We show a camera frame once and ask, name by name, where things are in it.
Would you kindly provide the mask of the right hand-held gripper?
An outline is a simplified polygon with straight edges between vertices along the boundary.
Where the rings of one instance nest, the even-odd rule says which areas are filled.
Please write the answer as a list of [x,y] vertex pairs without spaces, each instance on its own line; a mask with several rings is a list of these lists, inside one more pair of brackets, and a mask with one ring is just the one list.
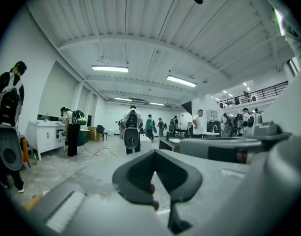
[[185,138],[180,144],[180,153],[203,159],[250,164],[254,156],[268,152],[277,143],[292,137],[282,132],[273,121],[263,122],[259,113],[251,114],[247,121],[238,118],[239,125],[246,128],[241,137]]

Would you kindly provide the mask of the person's left hand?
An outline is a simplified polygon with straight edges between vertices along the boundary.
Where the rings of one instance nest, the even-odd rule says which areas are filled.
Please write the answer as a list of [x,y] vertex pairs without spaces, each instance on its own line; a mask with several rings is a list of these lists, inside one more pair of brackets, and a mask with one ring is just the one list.
[[150,184],[150,194],[151,194],[151,197],[152,197],[152,206],[153,206],[155,211],[158,211],[159,202],[154,199],[154,197],[153,197],[154,193],[155,193],[155,186],[151,183]]

